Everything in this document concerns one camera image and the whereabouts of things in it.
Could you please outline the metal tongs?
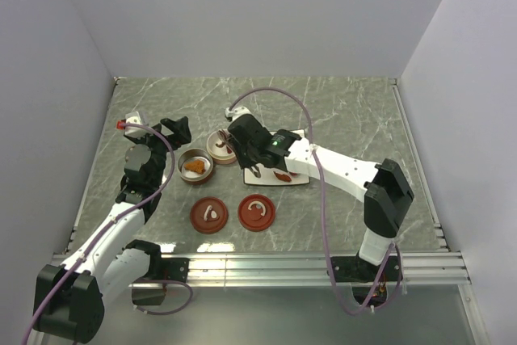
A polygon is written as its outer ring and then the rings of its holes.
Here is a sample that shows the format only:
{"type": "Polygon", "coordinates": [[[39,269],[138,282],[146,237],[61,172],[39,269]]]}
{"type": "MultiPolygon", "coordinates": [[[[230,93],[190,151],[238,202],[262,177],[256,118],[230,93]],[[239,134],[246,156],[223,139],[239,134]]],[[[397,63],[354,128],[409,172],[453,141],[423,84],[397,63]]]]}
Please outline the metal tongs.
{"type": "Polygon", "coordinates": [[[230,148],[235,155],[239,166],[245,170],[249,170],[255,178],[261,178],[261,171],[257,167],[257,163],[254,162],[246,153],[245,148],[240,145],[237,140],[226,130],[218,130],[218,137],[223,142],[224,146],[230,148]]]}

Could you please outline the orange fried nugget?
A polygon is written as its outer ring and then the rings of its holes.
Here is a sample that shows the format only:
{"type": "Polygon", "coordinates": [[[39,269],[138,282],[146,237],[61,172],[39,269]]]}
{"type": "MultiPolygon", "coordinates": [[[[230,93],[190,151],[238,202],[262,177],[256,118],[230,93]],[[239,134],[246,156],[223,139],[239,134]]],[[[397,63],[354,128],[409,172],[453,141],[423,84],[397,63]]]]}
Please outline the orange fried nugget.
{"type": "Polygon", "coordinates": [[[193,162],[186,162],[183,167],[185,170],[202,175],[205,172],[205,164],[203,160],[196,159],[193,162]]]}

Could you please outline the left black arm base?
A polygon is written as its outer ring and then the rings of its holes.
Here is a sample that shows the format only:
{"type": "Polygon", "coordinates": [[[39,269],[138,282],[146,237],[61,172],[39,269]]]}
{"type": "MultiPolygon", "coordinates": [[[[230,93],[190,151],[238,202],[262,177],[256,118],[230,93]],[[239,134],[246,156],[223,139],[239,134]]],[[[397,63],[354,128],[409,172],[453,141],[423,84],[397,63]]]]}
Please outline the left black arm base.
{"type": "Polygon", "coordinates": [[[185,309],[193,299],[194,292],[187,284],[190,259],[182,257],[164,257],[161,247],[152,242],[133,240],[126,249],[137,250],[149,257],[149,269],[132,284],[132,303],[134,309],[153,316],[166,316],[185,309]],[[188,292],[187,300],[171,311],[151,311],[146,306],[159,306],[166,298],[170,285],[182,286],[188,292]]]}

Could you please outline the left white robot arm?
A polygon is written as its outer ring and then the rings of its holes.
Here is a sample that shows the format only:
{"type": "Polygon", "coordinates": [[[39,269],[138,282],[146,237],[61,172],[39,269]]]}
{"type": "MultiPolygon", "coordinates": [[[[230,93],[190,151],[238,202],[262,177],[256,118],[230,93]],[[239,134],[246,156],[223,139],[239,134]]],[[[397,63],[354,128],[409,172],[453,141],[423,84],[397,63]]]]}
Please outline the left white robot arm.
{"type": "Polygon", "coordinates": [[[79,249],[60,265],[47,264],[39,272],[23,343],[34,330],[88,343],[98,332],[111,297],[135,280],[153,282],[162,275],[159,246],[130,238],[151,218],[172,178],[167,158],[191,142],[188,118],[164,118],[148,126],[135,111],[116,127],[133,145],[125,154],[115,203],[79,249]]]}

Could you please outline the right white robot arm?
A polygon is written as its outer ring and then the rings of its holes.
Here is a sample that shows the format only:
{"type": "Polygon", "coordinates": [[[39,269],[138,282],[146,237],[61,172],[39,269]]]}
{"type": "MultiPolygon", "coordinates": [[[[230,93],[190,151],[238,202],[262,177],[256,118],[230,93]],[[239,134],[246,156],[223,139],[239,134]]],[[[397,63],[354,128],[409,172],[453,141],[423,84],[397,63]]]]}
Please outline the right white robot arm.
{"type": "Polygon", "coordinates": [[[325,149],[301,135],[269,132],[245,108],[227,110],[230,147],[241,168],[260,177],[262,167],[319,179],[364,204],[366,232],[356,260],[357,273],[374,280],[385,269],[384,257],[413,203],[414,192],[392,159],[367,162],[325,149]]]}

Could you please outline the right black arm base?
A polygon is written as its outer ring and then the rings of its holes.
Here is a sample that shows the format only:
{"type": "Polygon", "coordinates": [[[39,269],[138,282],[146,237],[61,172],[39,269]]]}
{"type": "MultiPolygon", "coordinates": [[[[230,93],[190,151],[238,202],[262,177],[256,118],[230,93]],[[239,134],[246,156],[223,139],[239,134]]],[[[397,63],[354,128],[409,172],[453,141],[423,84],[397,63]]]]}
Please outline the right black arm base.
{"type": "MultiPolygon", "coordinates": [[[[352,296],[361,305],[367,298],[380,266],[374,266],[360,259],[358,255],[354,257],[331,256],[330,262],[337,284],[358,284],[358,286],[352,288],[352,296]]],[[[403,275],[398,258],[389,256],[368,306],[381,307],[389,299],[388,283],[395,282],[396,286],[400,286],[402,281],[403,275]]]]}

